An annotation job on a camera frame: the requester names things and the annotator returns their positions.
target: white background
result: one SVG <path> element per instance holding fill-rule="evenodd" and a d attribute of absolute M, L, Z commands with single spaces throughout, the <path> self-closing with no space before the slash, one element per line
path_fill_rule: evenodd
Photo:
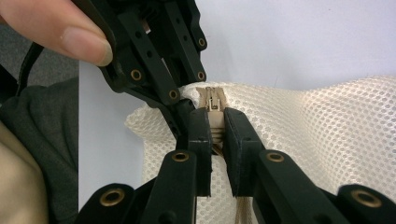
<path fill-rule="evenodd" d="M 396 76 L 396 1 L 196 0 L 208 81 L 310 90 Z M 123 122 L 143 103 L 80 64 L 79 206 L 110 183 L 141 185 L 143 145 Z"/>

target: metal rivet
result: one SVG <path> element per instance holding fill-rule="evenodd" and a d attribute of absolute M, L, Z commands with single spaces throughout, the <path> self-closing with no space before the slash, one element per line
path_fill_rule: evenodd
<path fill-rule="evenodd" d="M 138 81 L 138 80 L 142 79 L 142 74 L 140 73 L 139 70 L 134 69 L 131 72 L 131 77 L 133 80 Z"/>
<path fill-rule="evenodd" d="M 169 91 L 169 97 L 175 100 L 177 98 L 177 91 Z"/>
<path fill-rule="evenodd" d="M 105 207 L 120 203 L 125 197 L 123 189 L 109 189 L 100 197 L 100 204 Z"/>
<path fill-rule="evenodd" d="M 199 45 L 201 45 L 201 47 L 203 47 L 205 45 L 205 40 L 203 38 L 200 38 L 198 40 Z"/>
<path fill-rule="evenodd" d="M 189 154 L 184 152 L 178 152 L 172 155 L 174 161 L 187 161 L 189 159 Z"/>
<path fill-rule="evenodd" d="M 363 189 L 352 190 L 351 195 L 352 198 L 355 199 L 358 203 L 361 203 L 368 207 L 377 208 L 382 205 L 381 200 L 375 197 L 372 193 Z"/>
<path fill-rule="evenodd" d="M 275 152 L 268 153 L 267 159 L 269 161 L 276 161 L 276 162 L 281 162 L 281 161 L 285 160 L 285 158 L 282 155 L 280 155 L 279 153 L 275 153 Z"/>
<path fill-rule="evenodd" d="M 198 73 L 198 78 L 199 78 L 200 80 L 204 80 L 204 79 L 205 79 L 205 73 L 199 72 L 199 73 Z"/>

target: mesh laundry bag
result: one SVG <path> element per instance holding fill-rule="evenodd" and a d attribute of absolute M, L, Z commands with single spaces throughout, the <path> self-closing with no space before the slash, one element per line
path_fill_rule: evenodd
<path fill-rule="evenodd" d="M 358 183 L 396 201 L 396 77 L 313 91 L 194 83 L 181 92 L 195 105 L 197 87 L 222 87 L 229 107 L 247 115 L 265 147 L 288 153 L 317 186 L 335 194 Z M 176 141 L 158 109 L 143 106 L 125 124 L 144 139 L 147 182 Z M 236 199 L 226 164 L 219 156 L 212 160 L 212 197 L 198 198 L 197 223 L 234 223 Z"/>

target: mesh bag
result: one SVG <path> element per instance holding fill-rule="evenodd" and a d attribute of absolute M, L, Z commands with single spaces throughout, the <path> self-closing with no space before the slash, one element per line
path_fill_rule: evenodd
<path fill-rule="evenodd" d="M 340 186 L 357 183 L 396 201 L 396 77 L 313 91 L 194 83 L 181 92 L 195 105 L 197 87 L 222 87 L 229 107 L 247 115 L 265 147 L 288 153 L 318 187 L 336 194 Z M 125 124 L 144 139 L 147 182 L 176 141 L 158 109 L 143 106 Z M 212 197 L 198 199 L 197 223 L 234 223 L 226 164 L 221 157 L 212 160 Z"/>

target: fingernail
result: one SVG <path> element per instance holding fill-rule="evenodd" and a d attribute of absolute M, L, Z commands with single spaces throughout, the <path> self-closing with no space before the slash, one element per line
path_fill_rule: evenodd
<path fill-rule="evenodd" d="M 62 36 L 64 50 L 76 59 L 106 66 L 113 60 L 108 41 L 97 34 L 77 27 L 68 27 Z"/>

